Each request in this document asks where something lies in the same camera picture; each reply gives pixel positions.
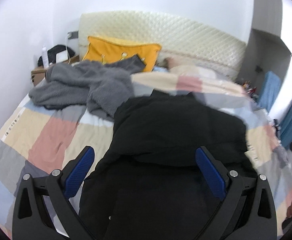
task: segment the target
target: gray fleece blanket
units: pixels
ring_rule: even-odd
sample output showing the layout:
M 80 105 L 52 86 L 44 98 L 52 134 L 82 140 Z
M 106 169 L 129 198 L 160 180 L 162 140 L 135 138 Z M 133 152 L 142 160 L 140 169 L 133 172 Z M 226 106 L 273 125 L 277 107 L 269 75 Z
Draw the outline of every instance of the gray fleece blanket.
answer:
M 46 83 L 32 88 L 29 97 L 35 105 L 47 109 L 87 105 L 91 113 L 100 116 L 105 112 L 113 117 L 116 109 L 134 96 L 130 75 L 144 68 L 137 55 L 105 65 L 89 60 L 74 67 L 56 64 L 46 71 Z

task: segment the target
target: nightstand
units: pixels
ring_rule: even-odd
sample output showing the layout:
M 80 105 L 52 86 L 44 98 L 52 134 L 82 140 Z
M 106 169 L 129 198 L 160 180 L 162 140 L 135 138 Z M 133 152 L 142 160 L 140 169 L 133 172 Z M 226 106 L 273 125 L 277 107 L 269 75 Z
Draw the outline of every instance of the nightstand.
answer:
M 70 58 L 69 64 L 73 64 L 75 62 L 79 61 L 79 55 L 74 56 Z M 46 70 L 43 66 L 37 67 L 31 71 L 31 81 L 33 82 L 34 86 L 38 85 L 39 82 L 41 82 L 46 74 Z

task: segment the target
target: yellow pillow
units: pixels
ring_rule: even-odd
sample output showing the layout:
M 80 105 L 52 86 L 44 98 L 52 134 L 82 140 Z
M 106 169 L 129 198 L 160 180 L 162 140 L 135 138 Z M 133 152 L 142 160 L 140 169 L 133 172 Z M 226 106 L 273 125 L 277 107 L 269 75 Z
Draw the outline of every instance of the yellow pillow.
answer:
M 88 51 L 83 60 L 96 60 L 103 64 L 113 63 L 138 54 L 145 63 L 144 72 L 153 70 L 157 59 L 157 53 L 161 50 L 161 45 L 140 44 L 134 41 L 127 41 L 117 38 L 99 38 L 88 36 Z

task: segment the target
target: wall outlet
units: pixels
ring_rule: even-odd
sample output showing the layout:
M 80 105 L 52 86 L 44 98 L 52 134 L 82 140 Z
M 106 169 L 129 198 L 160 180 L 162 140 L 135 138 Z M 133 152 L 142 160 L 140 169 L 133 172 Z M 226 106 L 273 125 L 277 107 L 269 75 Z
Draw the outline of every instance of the wall outlet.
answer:
M 78 39 L 78 31 L 69 32 L 68 33 L 68 39 L 69 40 Z

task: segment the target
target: bed headboard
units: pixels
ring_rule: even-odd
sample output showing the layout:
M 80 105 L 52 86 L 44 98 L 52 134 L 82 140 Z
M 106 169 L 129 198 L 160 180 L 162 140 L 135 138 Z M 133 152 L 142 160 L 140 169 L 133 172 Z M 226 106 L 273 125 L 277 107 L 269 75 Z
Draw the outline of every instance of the bed headboard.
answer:
M 87 52 L 87 37 L 107 36 L 143 43 L 159 43 L 158 62 L 179 55 L 204 61 L 211 69 L 235 79 L 246 44 L 220 30 L 167 13 L 106 11 L 82 14 L 79 21 L 79 55 Z

